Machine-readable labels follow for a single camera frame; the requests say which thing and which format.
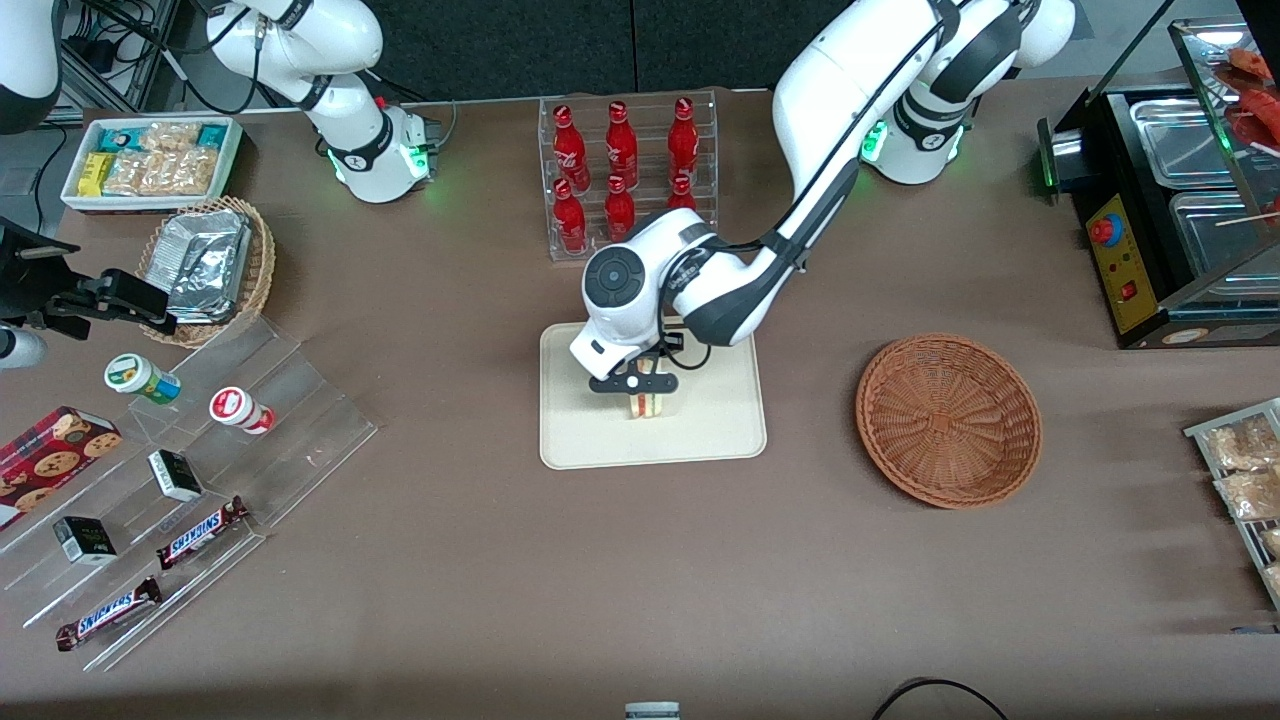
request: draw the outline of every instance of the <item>coca-cola bottle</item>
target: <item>coca-cola bottle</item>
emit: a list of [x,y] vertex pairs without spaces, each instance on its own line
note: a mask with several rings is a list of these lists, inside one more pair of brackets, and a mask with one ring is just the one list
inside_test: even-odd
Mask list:
[[604,217],[609,222],[609,242],[622,242],[636,224],[636,204],[627,192],[622,176],[609,176],[609,196],[604,200]]
[[582,204],[573,197],[573,188],[564,178],[556,178],[552,186],[556,191],[556,205],[552,214],[556,215],[556,228],[559,231],[561,245],[570,255],[579,255],[586,251],[586,213]]
[[689,176],[677,176],[671,183],[671,197],[667,199],[667,208],[689,208],[696,211],[698,201],[694,200],[691,190]]
[[626,102],[609,102],[609,132],[604,133],[604,145],[609,150],[609,172],[622,176],[627,190],[634,190],[640,184],[640,150],[636,131],[627,122]]
[[694,101],[676,100],[676,122],[667,133],[667,151],[671,155],[669,181],[689,176],[690,184],[698,184],[698,126],[694,124]]
[[557,105],[552,110],[556,118],[556,164],[561,176],[568,181],[573,195],[582,195],[591,187],[591,170],[586,168],[586,143],[582,133],[573,127],[573,111],[568,105]]

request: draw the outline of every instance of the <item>wicker basket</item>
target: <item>wicker basket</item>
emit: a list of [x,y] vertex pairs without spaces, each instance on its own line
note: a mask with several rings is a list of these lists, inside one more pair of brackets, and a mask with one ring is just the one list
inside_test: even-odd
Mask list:
[[[232,322],[257,315],[266,305],[266,296],[271,292],[271,273],[275,270],[275,241],[271,238],[271,228],[266,227],[266,223],[262,222],[262,215],[252,205],[236,197],[219,197],[192,205],[191,208],[183,208],[170,217],[191,213],[211,213],[214,210],[236,210],[247,217],[253,224],[253,237],[250,240],[248,259],[244,263],[239,299],[236,302],[236,315],[227,323],[218,325],[178,325],[178,331],[173,336],[160,334],[151,328],[143,327],[142,332],[156,342],[180,345],[189,348],[200,347]],[[146,275],[161,227],[164,227],[164,223],[151,233],[151,242],[142,251],[142,261],[138,264],[138,277]]]
[[884,347],[863,373],[858,432],[897,487],[938,507],[995,505],[1039,461],[1041,416],[998,355],[951,334]]

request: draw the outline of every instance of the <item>acrylic display stand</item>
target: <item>acrylic display stand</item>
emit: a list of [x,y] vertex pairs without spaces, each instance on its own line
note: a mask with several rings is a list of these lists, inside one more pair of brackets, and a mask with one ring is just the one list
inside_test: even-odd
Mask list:
[[[708,90],[694,92],[646,92],[639,95],[575,96],[543,99],[538,104],[539,156],[543,165],[543,199],[547,205],[547,236],[552,260],[589,260],[596,250],[609,245],[604,218],[604,199],[609,196],[609,156],[604,146],[604,133],[609,129],[609,102],[627,104],[627,120],[636,132],[639,143],[640,184],[631,191],[636,205],[636,222],[652,213],[667,209],[671,197],[668,179],[669,156],[667,135],[676,119],[676,100],[694,101],[694,124],[698,126],[698,178],[692,187],[698,214],[710,225],[719,222],[719,126],[717,122],[716,94]],[[586,167],[591,170],[591,187],[579,196],[586,213],[586,250],[572,255],[564,250],[552,208],[556,196],[552,183],[561,177],[556,164],[556,119],[552,110],[568,105],[573,110],[573,126],[586,142]]]
[[[307,363],[298,343],[256,318],[228,327],[173,373],[182,393],[170,405],[136,400],[116,424],[124,437],[113,454],[5,532],[0,551],[0,603],[23,626],[47,634],[56,652],[58,628],[74,623],[155,575],[164,602],[138,610],[68,656],[84,670],[108,670],[266,539],[293,507],[360,448],[376,428]],[[262,436],[214,423],[209,398],[239,386],[276,414]],[[183,454],[205,488],[195,502],[160,493],[147,456],[156,448]],[[156,550],[168,546],[241,496],[251,516],[219,534],[196,555],[161,571]],[[119,556],[91,568],[67,561],[52,523],[64,515],[100,519]]]

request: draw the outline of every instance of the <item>red emergency stop button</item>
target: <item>red emergency stop button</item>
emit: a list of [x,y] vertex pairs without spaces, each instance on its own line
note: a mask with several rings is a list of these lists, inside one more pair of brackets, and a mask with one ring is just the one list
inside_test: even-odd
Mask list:
[[1115,247],[1121,237],[1124,237],[1124,220],[1115,213],[1107,213],[1089,225],[1089,240],[1102,247]]

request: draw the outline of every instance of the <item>cookie box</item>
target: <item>cookie box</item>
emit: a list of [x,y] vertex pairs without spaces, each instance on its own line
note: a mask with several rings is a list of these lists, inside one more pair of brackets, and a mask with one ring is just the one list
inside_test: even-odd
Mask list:
[[0,447],[0,530],[120,445],[115,425],[59,407]]

